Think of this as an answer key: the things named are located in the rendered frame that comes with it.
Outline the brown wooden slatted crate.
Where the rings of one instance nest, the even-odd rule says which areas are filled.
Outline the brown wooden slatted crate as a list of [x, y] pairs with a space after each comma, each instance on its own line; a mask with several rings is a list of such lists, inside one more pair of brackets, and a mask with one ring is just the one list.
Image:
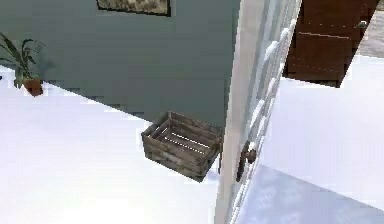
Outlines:
[[141, 133], [145, 157], [202, 182], [222, 151], [221, 127], [166, 112]]

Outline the green plant in brown pot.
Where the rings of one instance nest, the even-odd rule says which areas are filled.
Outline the green plant in brown pot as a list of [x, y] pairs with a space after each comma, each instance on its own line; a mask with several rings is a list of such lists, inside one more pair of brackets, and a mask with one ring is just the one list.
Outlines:
[[37, 64], [32, 56], [38, 54], [36, 48], [28, 47], [29, 43], [37, 43], [37, 40], [26, 38], [19, 48], [2, 32], [0, 32], [0, 50], [4, 50], [7, 56], [0, 56], [0, 62], [7, 62], [15, 66], [15, 79], [13, 85], [20, 89], [24, 87], [33, 96], [41, 96], [44, 91], [40, 73], [32, 68]]

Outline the white glazed room door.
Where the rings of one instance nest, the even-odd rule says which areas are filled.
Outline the white glazed room door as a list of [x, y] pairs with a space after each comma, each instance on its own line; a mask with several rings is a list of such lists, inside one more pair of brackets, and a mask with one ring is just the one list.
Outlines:
[[[302, 0], [241, 0], [214, 224], [238, 224], [242, 204], [260, 161], [266, 129]], [[236, 174], [249, 140], [258, 156]]]

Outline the dark framed wall picture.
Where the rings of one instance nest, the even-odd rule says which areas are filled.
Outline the dark framed wall picture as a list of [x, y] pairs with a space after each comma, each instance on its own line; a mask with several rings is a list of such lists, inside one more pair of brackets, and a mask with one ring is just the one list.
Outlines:
[[171, 16], [170, 0], [96, 0], [99, 10]]

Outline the dark brown wooden cabinet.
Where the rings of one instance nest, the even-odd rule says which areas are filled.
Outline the dark brown wooden cabinet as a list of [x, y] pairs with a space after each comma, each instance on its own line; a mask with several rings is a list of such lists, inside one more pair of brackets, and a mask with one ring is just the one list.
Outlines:
[[302, 0], [283, 76], [338, 88], [380, 0]]

